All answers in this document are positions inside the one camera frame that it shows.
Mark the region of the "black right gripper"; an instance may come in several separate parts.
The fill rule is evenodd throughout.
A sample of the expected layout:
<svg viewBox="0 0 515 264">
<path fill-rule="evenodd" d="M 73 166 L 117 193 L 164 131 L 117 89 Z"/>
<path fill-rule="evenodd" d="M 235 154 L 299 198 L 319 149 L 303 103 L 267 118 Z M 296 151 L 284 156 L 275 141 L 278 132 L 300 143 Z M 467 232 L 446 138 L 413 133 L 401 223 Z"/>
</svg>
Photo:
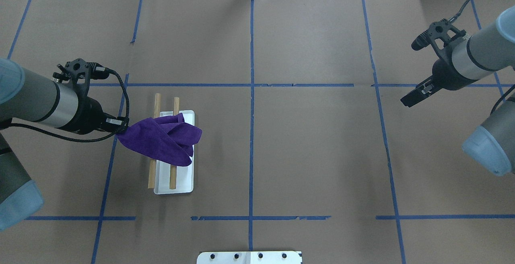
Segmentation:
<svg viewBox="0 0 515 264">
<path fill-rule="evenodd" d="M 420 82 L 400 101 L 406 107 L 413 107 L 441 89 L 457 91 L 461 88 L 463 88 L 463 77 L 460 73 L 443 59 L 438 59 L 432 66 L 432 77 Z"/>
</svg>

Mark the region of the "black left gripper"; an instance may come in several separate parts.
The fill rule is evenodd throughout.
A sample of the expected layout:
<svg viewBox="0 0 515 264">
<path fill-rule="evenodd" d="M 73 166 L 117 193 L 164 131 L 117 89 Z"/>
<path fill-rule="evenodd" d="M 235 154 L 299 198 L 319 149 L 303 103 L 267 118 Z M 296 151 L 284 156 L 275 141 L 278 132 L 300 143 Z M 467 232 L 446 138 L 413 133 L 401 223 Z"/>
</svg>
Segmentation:
<svg viewBox="0 0 515 264">
<path fill-rule="evenodd" d="M 72 123 L 75 134 L 89 134 L 92 131 L 104 131 L 114 134 L 123 133 L 129 127 L 129 117 L 114 117 L 104 113 L 101 104 L 90 97 L 78 97 L 78 110 Z"/>
</svg>

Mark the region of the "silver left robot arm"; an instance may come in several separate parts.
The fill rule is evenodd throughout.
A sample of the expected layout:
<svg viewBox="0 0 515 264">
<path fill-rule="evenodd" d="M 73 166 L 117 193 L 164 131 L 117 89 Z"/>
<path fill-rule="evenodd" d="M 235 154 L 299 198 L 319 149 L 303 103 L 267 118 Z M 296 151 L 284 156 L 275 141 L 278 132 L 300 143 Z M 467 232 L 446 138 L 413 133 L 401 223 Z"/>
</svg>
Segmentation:
<svg viewBox="0 0 515 264">
<path fill-rule="evenodd" d="M 105 80 L 114 75 L 121 86 L 126 104 L 129 97 L 120 75 L 97 62 L 78 58 L 58 65 L 59 72 L 48 79 L 9 59 L 1 59 L 1 129 L 27 128 L 55 138 L 78 142 L 13 119 L 39 123 L 74 134 L 107 132 L 101 140 L 123 132 L 129 124 L 129 109 L 123 117 L 105 113 L 95 99 L 88 96 L 92 80 Z M 44 204 L 41 191 L 4 137 L 1 138 L 1 204 L 2 231 L 37 212 Z"/>
</svg>

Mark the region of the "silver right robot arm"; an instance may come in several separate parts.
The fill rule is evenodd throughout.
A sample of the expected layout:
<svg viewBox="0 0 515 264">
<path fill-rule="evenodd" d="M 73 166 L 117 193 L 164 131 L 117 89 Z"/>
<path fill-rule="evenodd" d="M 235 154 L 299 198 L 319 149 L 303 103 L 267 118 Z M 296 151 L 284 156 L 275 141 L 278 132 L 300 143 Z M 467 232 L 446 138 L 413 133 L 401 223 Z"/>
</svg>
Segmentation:
<svg viewBox="0 0 515 264">
<path fill-rule="evenodd" d="M 478 88 L 483 79 L 514 68 L 514 7 L 472 35 L 449 19 L 433 22 L 411 45 L 415 51 L 427 46 L 437 59 L 429 77 L 401 97 L 405 107 L 414 107 L 441 90 Z M 490 101 L 484 121 L 461 149 L 485 170 L 502 177 L 514 174 L 514 84 Z"/>
</svg>

